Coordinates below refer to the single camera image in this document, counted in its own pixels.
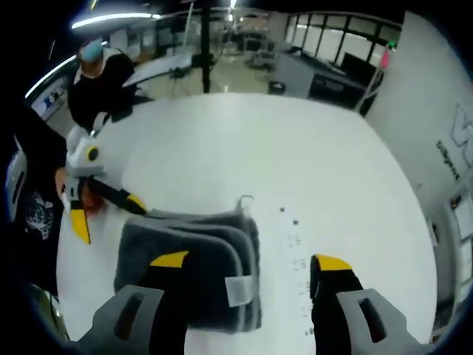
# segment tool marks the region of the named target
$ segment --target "cable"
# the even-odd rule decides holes
[[[57,331],[59,331],[59,326],[58,326],[58,321],[56,320],[56,315],[55,312],[53,311],[53,306],[52,306],[52,295],[50,294],[50,311],[51,311],[51,317],[52,321],[54,322],[54,326]]]

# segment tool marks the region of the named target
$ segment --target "fluorescent light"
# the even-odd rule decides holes
[[[98,0],[92,0],[92,3],[90,4],[90,10],[94,10],[95,5],[98,3]]]
[[[96,16],[96,17],[88,18],[87,20],[75,22],[71,28],[74,30],[75,28],[86,26],[88,24],[94,24],[97,22],[108,21],[108,20],[115,20],[117,18],[151,18],[151,17],[152,17],[151,13],[113,13],[110,15]]]
[[[31,93],[33,91],[35,91],[42,83],[44,83],[52,74],[54,74],[55,72],[57,72],[58,70],[60,70],[60,68],[62,68],[64,65],[66,65],[67,63],[73,61],[75,59],[75,55],[73,55],[72,57],[66,59],[65,61],[63,61],[62,63],[58,64],[56,67],[54,67],[50,72],[48,72],[43,78],[39,79],[38,82],[36,84],[34,84],[31,89],[28,90],[27,94],[24,96],[24,98],[27,98],[28,96],[31,95]]]

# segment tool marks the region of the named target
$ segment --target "black jacket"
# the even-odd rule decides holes
[[[87,131],[92,131],[99,112],[116,112],[131,109],[136,85],[122,88],[135,72],[132,60],[113,49],[105,49],[105,67],[97,78],[87,78],[78,72],[69,88],[68,104],[72,119]]]
[[[10,125],[2,130],[7,146],[1,155],[3,181],[16,151],[14,136],[26,155],[27,174],[18,198],[16,218],[9,227],[12,237],[4,238],[4,243],[11,260],[15,260],[19,273],[28,282],[57,294],[55,269],[63,205],[56,193],[54,177],[56,170],[64,166],[66,141],[33,109],[20,106],[14,112]]]

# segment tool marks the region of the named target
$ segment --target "towel label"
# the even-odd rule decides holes
[[[226,277],[228,304],[230,307],[246,305],[254,297],[253,276]]]

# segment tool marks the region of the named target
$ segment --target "desk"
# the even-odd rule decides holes
[[[172,57],[157,58],[153,61],[145,63],[141,67],[138,67],[136,73],[133,74],[125,83],[123,83],[123,87],[139,84],[156,76],[167,74],[177,68],[190,68],[191,65],[191,53],[173,55]]]
[[[437,283],[426,223],[400,166],[359,115],[294,98],[201,95],[136,106],[98,140],[106,171],[148,207],[216,213],[254,196],[262,328],[233,336],[189,331],[186,354],[314,354],[302,319],[307,295],[298,298],[308,271],[293,265],[314,253],[350,263],[365,288],[406,316],[411,335],[429,340]],[[90,220],[90,246],[63,218],[58,291],[71,339],[113,296],[126,218],[110,207]],[[303,248],[291,251],[295,231]]]
[[[345,72],[307,55],[281,53],[272,80],[286,86],[287,96],[311,98],[350,109],[366,90],[366,85]]]

